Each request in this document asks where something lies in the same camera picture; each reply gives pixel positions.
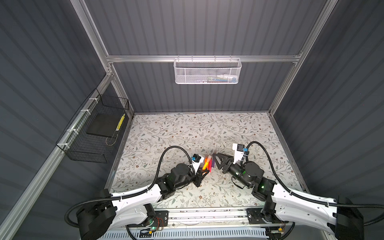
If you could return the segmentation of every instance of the black wire mesh basket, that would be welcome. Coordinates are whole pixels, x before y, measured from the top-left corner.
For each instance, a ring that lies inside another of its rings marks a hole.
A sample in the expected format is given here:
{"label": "black wire mesh basket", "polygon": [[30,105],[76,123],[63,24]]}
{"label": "black wire mesh basket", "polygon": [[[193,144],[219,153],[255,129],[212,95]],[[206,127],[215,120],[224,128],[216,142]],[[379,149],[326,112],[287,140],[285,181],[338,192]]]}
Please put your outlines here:
{"label": "black wire mesh basket", "polygon": [[[88,109],[80,110],[79,120],[71,127],[78,114],[72,117],[56,145],[74,161],[114,161],[129,121],[128,110],[128,99],[99,94]],[[99,116],[118,119],[114,129],[109,131],[110,136],[89,133],[90,127]]]}

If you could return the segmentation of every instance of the white cable tie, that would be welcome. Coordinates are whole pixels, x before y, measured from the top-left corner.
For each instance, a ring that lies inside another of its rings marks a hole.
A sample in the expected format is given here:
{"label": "white cable tie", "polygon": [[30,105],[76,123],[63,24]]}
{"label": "white cable tie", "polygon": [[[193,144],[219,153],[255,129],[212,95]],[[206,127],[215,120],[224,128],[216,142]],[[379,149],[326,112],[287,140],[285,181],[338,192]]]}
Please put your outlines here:
{"label": "white cable tie", "polygon": [[67,146],[68,148],[70,147],[68,143],[58,143],[58,145],[64,145],[64,146]]}
{"label": "white cable tie", "polygon": [[67,131],[69,131],[69,132],[72,132],[72,131],[74,131],[77,135],[79,135],[79,132],[77,131],[77,129],[76,128],[72,128],[72,129],[67,129]]}
{"label": "white cable tie", "polygon": [[90,98],[90,99],[93,99],[96,101],[96,103],[99,103],[99,99],[98,98]]}
{"label": "white cable tie", "polygon": [[89,115],[91,115],[91,112],[89,111],[89,109],[83,109],[83,110],[80,110],[81,112],[82,111],[86,111],[86,112],[88,112],[89,113]]}

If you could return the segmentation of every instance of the enclosure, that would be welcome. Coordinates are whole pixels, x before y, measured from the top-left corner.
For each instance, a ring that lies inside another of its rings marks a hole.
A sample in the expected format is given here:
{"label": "enclosure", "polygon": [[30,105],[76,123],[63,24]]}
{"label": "enclosure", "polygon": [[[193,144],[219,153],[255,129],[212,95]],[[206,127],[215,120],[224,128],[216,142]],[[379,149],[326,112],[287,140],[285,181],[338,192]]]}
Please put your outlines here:
{"label": "enclosure", "polygon": [[[380,0],[2,1],[0,238],[78,240],[67,209],[151,184],[169,146],[233,156],[258,141],[273,168],[260,146],[248,157],[265,178],[384,204],[383,11]],[[159,177],[189,160],[167,151]],[[287,232],[251,223],[264,201],[238,184],[212,166],[200,187],[152,204],[169,215],[149,238]],[[300,224],[286,239],[309,238],[336,239]],[[123,226],[102,239],[131,238]]]}

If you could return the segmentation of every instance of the yellow tape measure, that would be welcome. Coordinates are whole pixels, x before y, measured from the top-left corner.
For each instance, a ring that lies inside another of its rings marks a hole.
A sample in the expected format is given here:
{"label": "yellow tape measure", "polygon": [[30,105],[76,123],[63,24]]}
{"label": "yellow tape measure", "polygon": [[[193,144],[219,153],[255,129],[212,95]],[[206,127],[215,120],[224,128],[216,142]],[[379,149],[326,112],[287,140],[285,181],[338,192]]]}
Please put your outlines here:
{"label": "yellow tape measure", "polygon": [[120,127],[121,127],[122,122],[124,121],[124,118],[125,118],[125,113],[121,116],[118,127],[116,128],[116,131],[120,130]]}

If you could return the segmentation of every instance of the floral pattern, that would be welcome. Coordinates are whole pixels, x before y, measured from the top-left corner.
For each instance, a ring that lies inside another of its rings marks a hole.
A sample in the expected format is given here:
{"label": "floral pattern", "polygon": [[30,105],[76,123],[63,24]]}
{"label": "floral pattern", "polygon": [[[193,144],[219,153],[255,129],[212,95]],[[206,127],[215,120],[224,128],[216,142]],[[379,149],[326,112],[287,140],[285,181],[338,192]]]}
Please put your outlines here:
{"label": "floral pattern", "polygon": [[[159,158],[169,146],[181,146],[189,155],[215,152],[233,155],[233,143],[247,145],[250,141],[265,146],[277,174],[287,186],[301,189],[267,113],[217,113],[135,115],[111,190],[123,192],[150,184]],[[249,160],[265,171],[265,177],[275,179],[259,146],[250,147]],[[159,176],[181,162],[188,163],[185,154],[170,149],[161,163]],[[199,188],[189,184],[153,205],[158,209],[263,205],[251,192],[234,186],[231,176],[215,166]]]}

